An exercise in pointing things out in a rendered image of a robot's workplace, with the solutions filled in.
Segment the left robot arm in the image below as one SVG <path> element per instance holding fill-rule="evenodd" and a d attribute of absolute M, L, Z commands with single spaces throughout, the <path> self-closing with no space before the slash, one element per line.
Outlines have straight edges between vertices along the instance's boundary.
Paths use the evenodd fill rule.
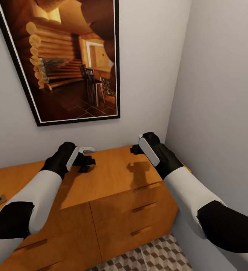
<path fill-rule="evenodd" d="M 0 210 L 0 265 L 31 234 L 45 225 L 65 174 L 71 166 L 96 165 L 93 147 L 65 142 L 47 158 L 41 171 Z"/>

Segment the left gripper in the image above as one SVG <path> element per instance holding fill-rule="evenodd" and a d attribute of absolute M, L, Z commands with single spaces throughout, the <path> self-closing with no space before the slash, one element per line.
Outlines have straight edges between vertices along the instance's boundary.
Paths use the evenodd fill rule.
<path fill-rule="evenodd" d="M 84 156 L 81 153 L 81 160 L 79 162 L 73 163 L 73 166 L 83 166 L 83 165 L 91 165 L 94 164 L 96 165 L 96 162 L 94 159 L 92 159 L 92 157 L 90 155 L 88 156 Z"/>

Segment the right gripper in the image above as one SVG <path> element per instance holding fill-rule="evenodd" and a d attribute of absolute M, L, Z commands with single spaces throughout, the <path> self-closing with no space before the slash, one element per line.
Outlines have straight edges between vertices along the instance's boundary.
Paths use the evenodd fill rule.
<path fill-rule="evenodd" d="M 139 145 L 133 145 L 132 148 L 130 148 L 130 152 L 133 153 L 134 155 L 144 154 Z"/>

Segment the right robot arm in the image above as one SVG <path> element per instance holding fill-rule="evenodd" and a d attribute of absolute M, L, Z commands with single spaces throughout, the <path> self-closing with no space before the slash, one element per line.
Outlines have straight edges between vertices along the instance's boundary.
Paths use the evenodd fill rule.
<path fill-rule="evenodd" d="M 147 156 L 192 231 L 210 240 L 237 271 L 248 271 L 248 216 L 228 208 L 153 132 L 139 135 L 130 152 Z"/>

